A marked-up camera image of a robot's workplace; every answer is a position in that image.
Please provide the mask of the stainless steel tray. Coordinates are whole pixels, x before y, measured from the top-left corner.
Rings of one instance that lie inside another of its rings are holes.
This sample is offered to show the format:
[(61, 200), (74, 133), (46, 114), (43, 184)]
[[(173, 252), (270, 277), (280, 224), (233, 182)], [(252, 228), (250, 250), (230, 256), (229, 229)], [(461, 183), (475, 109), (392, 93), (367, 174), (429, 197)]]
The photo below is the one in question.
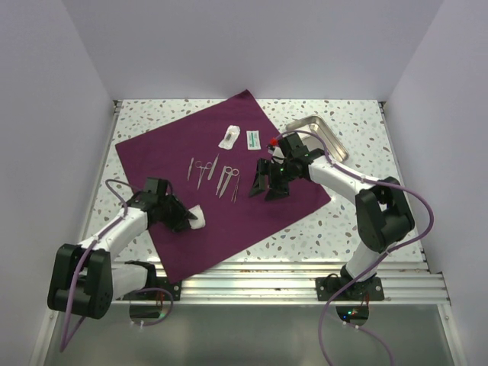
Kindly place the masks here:
[(326, 144), (331, 157), (338, 162), (345, 162), (349, 158), (348, 150), (339, 141), (323, 118), (310, 115), (285, 125), (286, 131), (305, 130), (315, 133)]

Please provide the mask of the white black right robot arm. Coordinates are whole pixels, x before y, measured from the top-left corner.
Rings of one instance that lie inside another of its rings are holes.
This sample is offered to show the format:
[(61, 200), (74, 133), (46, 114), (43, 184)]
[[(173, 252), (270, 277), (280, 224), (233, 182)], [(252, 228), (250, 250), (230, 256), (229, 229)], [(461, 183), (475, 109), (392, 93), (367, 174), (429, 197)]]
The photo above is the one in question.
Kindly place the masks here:
[(289, 183), (304, 179), (332, 189), (355, 205), (360, 243), (342, 267), (339, 289), (348, 299), (357, 299), (377, 273), (377, 261), (395, 243), (415, 228), (415, 221), (400, 183), (360, 175), (332, 160), (325, 147), (308, 149), (299, 133), (286, 133), (269, 146), (270, 159), (257, 161), (252, 188), (254, 197), (266, 193), (266, 201), (288, 197)]

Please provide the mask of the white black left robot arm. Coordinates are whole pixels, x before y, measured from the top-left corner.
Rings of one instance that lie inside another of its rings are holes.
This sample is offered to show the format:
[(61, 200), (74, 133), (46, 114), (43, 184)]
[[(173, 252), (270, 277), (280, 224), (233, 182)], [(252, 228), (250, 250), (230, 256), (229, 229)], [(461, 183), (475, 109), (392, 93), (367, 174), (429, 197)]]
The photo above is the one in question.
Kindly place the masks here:
[(121, 203), (119, 212), (98, 232), (57, 250), (47, 295), (51, 310), (100, 319), (112, 300), (130, 293), (144, 300), (154, 297), (159, 289), (155, 266), (132, 260), (114, 268), (116, 257), (152, 226), (172, 233), (204, 226), (202, 210), (183, 205), (165, 179), (148, 178), (142, 189)]

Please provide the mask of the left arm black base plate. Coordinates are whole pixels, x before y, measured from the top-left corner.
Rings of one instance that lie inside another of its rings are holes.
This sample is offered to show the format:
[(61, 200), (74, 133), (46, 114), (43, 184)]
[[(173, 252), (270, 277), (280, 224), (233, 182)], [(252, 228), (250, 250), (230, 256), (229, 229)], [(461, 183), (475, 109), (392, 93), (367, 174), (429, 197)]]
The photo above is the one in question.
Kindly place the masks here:
[(157, 277), (156, 287), (163, 289), (163, 292), (160, 292), (159, 295), (161, 301), (170, 301), (170, 297), (172, 297), (174, 301), (180, 301), (182, 289), (181, 281), (171, 283), (167, 277)]

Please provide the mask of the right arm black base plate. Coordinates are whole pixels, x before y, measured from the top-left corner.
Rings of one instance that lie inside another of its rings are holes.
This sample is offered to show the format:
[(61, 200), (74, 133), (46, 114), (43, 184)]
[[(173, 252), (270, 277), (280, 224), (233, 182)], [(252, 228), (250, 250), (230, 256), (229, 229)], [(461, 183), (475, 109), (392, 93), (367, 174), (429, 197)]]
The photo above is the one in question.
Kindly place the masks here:
[(383, 301), (384, 289), (381, 279), (374, 276), (366, 281), (351, 284), (342, 292), (339, 292), (349, 280), (346, 277), (338, 277), (331, 274), (327, 277), (315, 279), (316, 297), (318, 301)]

